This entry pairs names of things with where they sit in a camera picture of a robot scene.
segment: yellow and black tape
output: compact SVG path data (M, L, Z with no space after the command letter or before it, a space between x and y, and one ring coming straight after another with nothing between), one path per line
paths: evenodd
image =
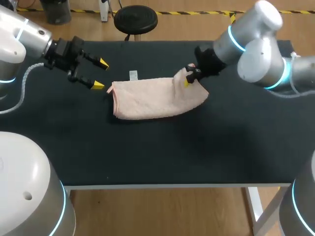
M230 13L229 17L230 17L231 24L236 22L236 14L235 13Z
M18 8L17 11L19 12L37 12L43 11L43 9L23 9ZM81 9L71 9L71 12L82 12L82 13L100 13L100 11L93 11L93 10L81 10ZM315 10L308 10L308 11L293 11L293 10L280 10L282 14L315 14ZM243 14L245 11L156 11L157 15L204 15L204 14L223 14L229 15L232 14Z

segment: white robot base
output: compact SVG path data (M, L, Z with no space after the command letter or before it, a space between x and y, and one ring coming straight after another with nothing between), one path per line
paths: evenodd
M74 208L44 151L0 132L0 236L73 236Z

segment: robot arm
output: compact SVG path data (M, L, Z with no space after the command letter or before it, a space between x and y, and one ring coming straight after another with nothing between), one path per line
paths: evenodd
M236 63L245 46L258 38L273 37L283 21L277 9L265 0L260 0L247 11L211 46L195 48L197 69L187 78L189 83L211 75L218 75L228 65Z
M107 63L83 51L84 41L74 37L72 41L52 39L48 30L23 16L0 5L0 97L6 93L26 55L45 58L47 68L58 68L68 74L71 82L80 82L89 89L101 89L103 85L95 80L78 76L81 59L107 69Z
M265 0L256 2L213 43L195 49L197 67L187 71L189 83L218 75L238 61L239 76L277 94L295 94L315 89L315 57L283 58L276 32L283 21L277 9Z

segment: black tabletop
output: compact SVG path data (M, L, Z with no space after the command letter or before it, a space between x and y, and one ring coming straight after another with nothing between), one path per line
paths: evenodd
M172 77L195 62L201 42L87 42L108 71L82 64L81 74L112 81ZM280 41L289 56L289 41ZM13 106L21 77L0 103ZM315 149L315 97L274 97L243 82L231 66L205 78L210 93L198 108L172 118L123 121L106 90L72 84L65 73L34 70L22 107L0 116L0 130L25 135L47 154L65 185L292 182Z

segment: pink towel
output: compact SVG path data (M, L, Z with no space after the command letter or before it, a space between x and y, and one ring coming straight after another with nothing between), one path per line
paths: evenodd
M176 116L202 104L209 93L195 80L192 72L181 69L173 78L113 82L114 115L119 119L154 119Z

